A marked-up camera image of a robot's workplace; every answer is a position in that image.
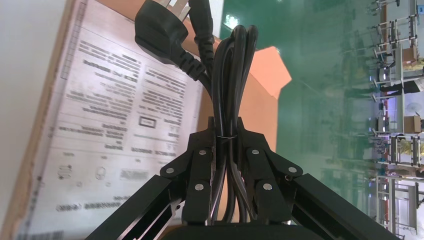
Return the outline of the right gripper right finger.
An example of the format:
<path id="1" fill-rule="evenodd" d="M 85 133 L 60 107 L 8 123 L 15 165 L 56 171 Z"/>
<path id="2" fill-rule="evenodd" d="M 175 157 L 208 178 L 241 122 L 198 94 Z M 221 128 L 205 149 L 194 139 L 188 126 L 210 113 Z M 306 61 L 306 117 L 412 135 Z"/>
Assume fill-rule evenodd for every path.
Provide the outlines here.
<path id="1" fill-rule="evenodd" d="M 237 167 L 263 240 L 394 240 L 396 236 L 237 120 Z"/>

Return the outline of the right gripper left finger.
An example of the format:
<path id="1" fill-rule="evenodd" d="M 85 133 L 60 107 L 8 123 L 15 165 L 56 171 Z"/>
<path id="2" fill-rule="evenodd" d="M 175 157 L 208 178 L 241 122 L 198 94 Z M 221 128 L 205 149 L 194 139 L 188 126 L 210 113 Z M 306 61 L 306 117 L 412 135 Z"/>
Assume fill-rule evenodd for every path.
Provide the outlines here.
<path id="1" fill-rule="evenodd" d="M 88 237 L 89 240 L 156 240 L 184 203 L 181 220 L 207 225 L 215 172 L 215 123 L 189 136 L 187 150 L 161 168 Z"/>

